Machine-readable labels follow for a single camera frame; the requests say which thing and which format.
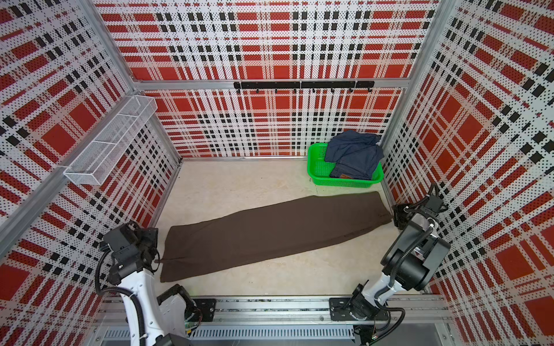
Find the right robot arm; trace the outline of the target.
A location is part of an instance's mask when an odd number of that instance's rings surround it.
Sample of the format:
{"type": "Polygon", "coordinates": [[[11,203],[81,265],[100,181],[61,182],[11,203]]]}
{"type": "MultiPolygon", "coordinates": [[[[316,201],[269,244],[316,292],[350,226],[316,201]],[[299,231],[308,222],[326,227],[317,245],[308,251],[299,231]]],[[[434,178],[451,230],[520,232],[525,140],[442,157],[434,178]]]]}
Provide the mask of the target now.
{"type": "Polygon", "coordinates": [[[385,306],[388,298],[399,292],[421,290],[431,281],[451,249],[437,231],[437,218],[447,209],[436,183],[421,200],[392,208],[393,222],[400,234],[381,260],[379,280],[373,285],[359,285],[343,304],[354,319],[372,319],[381,311],[391,311],[385,306]]]}

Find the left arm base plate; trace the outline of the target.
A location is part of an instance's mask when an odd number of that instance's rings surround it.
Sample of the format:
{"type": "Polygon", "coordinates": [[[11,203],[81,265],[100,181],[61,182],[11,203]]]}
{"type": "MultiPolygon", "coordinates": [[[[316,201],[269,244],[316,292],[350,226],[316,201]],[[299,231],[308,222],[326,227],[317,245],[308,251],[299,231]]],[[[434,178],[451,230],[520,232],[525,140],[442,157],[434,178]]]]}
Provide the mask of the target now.
{"type": "Polygon", "coordinates": [[[213,322],[217,300],[215,298],[195,298],[193,301],[196,304],[196,308],[189,322],[197,323],[200,321],[202,324],[213,322]]]}

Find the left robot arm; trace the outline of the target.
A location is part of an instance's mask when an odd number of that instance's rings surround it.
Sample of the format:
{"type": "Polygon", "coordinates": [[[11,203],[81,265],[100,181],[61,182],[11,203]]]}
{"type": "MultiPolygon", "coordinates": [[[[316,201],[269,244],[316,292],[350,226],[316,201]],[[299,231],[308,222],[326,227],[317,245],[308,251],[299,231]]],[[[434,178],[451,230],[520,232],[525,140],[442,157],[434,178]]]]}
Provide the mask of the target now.
{"type": "Polygon", "coordinates": [[[95,268],[95,292],[121,296],[132,345],[190,345],[186,322],[202,314],[181,285],[155,294],[157,239],[158,229],[141,228],[134,221],[106,233],[95,268]]]}

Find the brown trousers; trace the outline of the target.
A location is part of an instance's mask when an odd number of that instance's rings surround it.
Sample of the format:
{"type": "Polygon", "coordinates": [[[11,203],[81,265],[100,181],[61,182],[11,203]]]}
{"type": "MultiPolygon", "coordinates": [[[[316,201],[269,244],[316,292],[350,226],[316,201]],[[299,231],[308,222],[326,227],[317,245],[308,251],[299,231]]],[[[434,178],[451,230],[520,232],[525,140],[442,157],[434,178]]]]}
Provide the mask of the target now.
{"type": "Polygon", "coordinates": [[[391,222],[377,192],[310,196],[173,226],[163,283],[338,245],[391,222]]]}

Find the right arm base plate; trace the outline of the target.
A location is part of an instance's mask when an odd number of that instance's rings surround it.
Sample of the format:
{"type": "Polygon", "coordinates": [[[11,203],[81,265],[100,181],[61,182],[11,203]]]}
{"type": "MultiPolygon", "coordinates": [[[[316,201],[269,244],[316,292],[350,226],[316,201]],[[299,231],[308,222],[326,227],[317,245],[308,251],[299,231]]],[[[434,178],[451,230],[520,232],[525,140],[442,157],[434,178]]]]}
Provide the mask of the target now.
{"type": "Polygon", "coordinates": [[[330,298],[330,318],[332,321],[369,321],[379,312],[364,298],[330,298]]]}

